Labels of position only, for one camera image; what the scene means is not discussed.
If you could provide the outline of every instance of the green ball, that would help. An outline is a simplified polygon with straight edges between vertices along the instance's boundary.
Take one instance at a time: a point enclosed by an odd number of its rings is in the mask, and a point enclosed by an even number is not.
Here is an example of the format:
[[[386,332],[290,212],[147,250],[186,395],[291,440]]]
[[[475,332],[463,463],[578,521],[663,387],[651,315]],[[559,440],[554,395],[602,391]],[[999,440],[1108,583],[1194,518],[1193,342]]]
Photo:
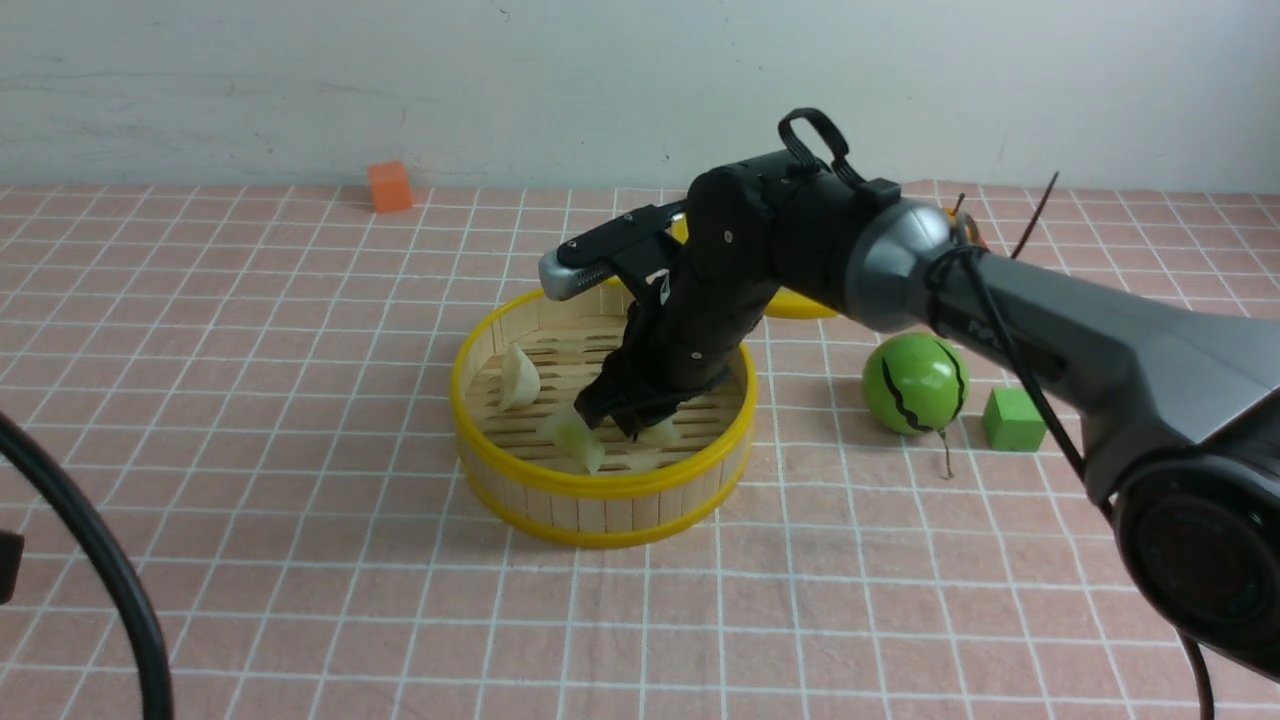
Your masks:
[[[969,369],[931,333],[895,336],[863,366],[863,400],[886,428],[904,436],[942,432],[969,398]]]

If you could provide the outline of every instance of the yellow bowl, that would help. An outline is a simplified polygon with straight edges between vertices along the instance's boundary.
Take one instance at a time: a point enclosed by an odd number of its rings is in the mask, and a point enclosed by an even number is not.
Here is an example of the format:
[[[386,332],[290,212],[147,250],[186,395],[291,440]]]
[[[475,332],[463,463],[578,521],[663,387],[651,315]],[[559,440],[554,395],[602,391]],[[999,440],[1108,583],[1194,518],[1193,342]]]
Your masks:
[[[596,475],[536,437],[539,421],[572,405],[618,346],[631,296],[611,281],[564,302],[520,297],[472,331],[453,364],[449,404],[467,484],[494,515],[531,536],[609,548],[671,537],[709,515],[746,468],[755,418],[755,368],[746,346],[732,379],[681,406],[681,441],[664,450],[630,442],[612,423]],[[518,342],[541,377],[538,401],[498,413],[502,355]]]
[[[689,240],[689,224],[684,215],[676,218],[676,222],[671,224],[671,237],[680,242],[686,242]],[[838,315],[831,307],[814,302],[808,297],[800,295],[799,292],[782,288],[773,296],[769,305],[764,309],[764,314],[769,318],[787,319],[787,320],[820,320],[823,318],[835,318]]]

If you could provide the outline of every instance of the green cube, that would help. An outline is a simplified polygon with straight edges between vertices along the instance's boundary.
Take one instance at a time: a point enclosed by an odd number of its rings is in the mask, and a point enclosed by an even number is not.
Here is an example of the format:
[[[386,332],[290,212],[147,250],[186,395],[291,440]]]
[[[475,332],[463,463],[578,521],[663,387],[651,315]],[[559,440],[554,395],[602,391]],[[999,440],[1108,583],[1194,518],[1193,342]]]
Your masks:
[[[998,387],[991,392],[982,414],[982,427],[992,450],[1018,452],[1036,452],[1048,432],[1032,396],[1015,387]]]

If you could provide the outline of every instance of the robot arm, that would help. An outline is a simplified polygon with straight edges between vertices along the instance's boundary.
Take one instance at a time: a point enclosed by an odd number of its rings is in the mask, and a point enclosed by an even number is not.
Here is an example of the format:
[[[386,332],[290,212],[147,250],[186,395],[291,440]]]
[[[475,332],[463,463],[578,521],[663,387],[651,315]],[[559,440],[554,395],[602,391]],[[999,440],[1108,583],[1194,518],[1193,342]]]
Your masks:
[[[796,119],[833,163],[796,138]],[[723,382],[783,287],[878,332],[925,323],[1080,411],[1076,469],[1138,588],[1184,634],[1280,680],[1280,324],[986,252],[963,213],[855,173],[822,113],[778,131],[786,150],[709,170],[685,200],[543,258],[552,300],[613,275],[635,297],[621,347],[575,404],[588,424],[612,416],[635,436]],[[664,232],[681,213],[684,246]]]

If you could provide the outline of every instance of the wire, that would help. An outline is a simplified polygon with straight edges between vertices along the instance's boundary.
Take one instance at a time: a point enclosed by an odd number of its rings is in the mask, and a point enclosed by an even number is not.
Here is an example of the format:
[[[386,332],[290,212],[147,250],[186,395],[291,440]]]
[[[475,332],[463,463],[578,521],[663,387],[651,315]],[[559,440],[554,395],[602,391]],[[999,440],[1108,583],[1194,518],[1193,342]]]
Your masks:
[[[138,666],[142,720],[173,720],[169,651],[151,601],[124,550],[67,471],[4,413],[0,413],[0,455],[61,518],[115,602]]]
[[[1032,214],[1032,219],[1027,223],[1027,229],[1023,231],[1023,237],[1018,238],[1018,245],[1014,246],[1014,251],[1009,254],[1011,260],[1016,260],[1019,255],[1023,254],[1023,247],[1027,247],[1027,241],[1032,238],[1032,231],[1036,229],[1036,223],[1039,222],[1041,213],[1044,211],[1044,206],[1048,205],[1048,196],[1053,193],[1053,186],[1057,184],[1057,174],[1050,178],[1048,186],[1044,187],[1044,195],[1041,196],[1039,205],[1036,206],[1036,211]]]
[[[1066,434],[1066,429],[1062,423],[1057,419],[1057,414],[1050,406],[1048,400],[1044,398],[1044,392],[1039,387],[1039,382],[1032,374],[1030,368],[1027,365],[1027,359],[1018,350],[1018,345],[1014,343],[1014,338],[1009,334],[1009,325],[1005,324],[1005,318],[1000,314],[1000,309],[996,306],[996,299],[991,295],[991,288],[987,287],[986,281],[982,279],[982,272],[978,269],[977,252],[982,252],[977,246],[969,246],[965,250],[972,249],[972,251],[963,252],[960,255],[960,265],[964,268],[966,275],[969,275],[969,283],[973,284],[974,292],[978,293],[978,302],[982,305],[982,311],[987,315],[987,322],[996,333],[996,340],[1000,341],[1000,347],[1009,357],[1009,364],[1012,366],[1014,373],[1018,375],[1019,382],[1027,389],[1027,393],[1032,396],[1032,402],[1036,405],[1036,410],[1039,411],[1041,416],[1044,418],[1044,424],[1048,427],[1050,434],[1057,442],[1059,447],[1062,448],[1062,455],[1066,456],[1066,461],[1070,462],[1071,469],[1075,474],[1084,478],[1084,457],[1080,456],[1080,451],[1075,448],[1075,443],[1071,442],[1070,436]]]
[[[1041,201],[1041,208],[1044,206],[1044,201]],[[1021,242],[1018,245],[1018,250],[1021,250],[1023,245],[1027,242],[1027,237],[1030,236],[1030,228],[1034,227],[1036,220],[1028,225],[1027,233],[1023,236]],[[1005,319],[1000,313],[1000,307],[996,304],[996,299],[991,293],[991,288],[987,287],[987,282],[982,278],[982,272],[978,268],[978,254],[984,252],[984,250],[977,246],[966,246],[959,249],[956,252],[960,265],[964,268],[965,274],[969,277],[969,283],[973,286],[974,292],[978,295],[978,302],[982,305],[983,314],[987,315],[987,323],[991,324],[996,333],[996,340],[1000,342],[1000,347],[1005,356],[1009,357],[1009,364],[1014,373],[1018,375],[1018,380],[1027,389],[1027,393],[1032,396],[1032,402],[1039,411],[1041,416],[1044,419],[1044,424],[1048,427],[1050,433],[1057,442],[1059,447],[1062,450],[1062,455],[1066,456],[1068,462],[1070,462],[1071,469],[1075,470],[1076,477],[1082,480],[1084,479],[1084,457],[1080,451],[1071,442],[1070,436],[1062,428],[1062,423],[1057,419],[1057,414],[1050,406],[1048,400],[1044,398],[1044,392],[1041,389],[1039,382],[1036,375],[1032,374],[1030,368],[1027,365],[1027,359],[1023,357],[1021,351],[1014,342],[1012,336],[1009,332],[1009,325],[1005,324]],[[1100,507],[1102,514],[1106,516],[1107,523],[1111,523],[1111,503],[1103,502]],[[1204,653],[1201,651],[1199,644],[1192,638],[1183,633],[1178,633],[1179,641],[1181,641],[1183,650],[1187,652],[1187,661],[1192,666],[1192,675],[1196,678],[1196,693],[1199,698],[1201,707],[1201,720],[1213,720],[1213,685],[1208,675],[1208,666],[1204,664]]]

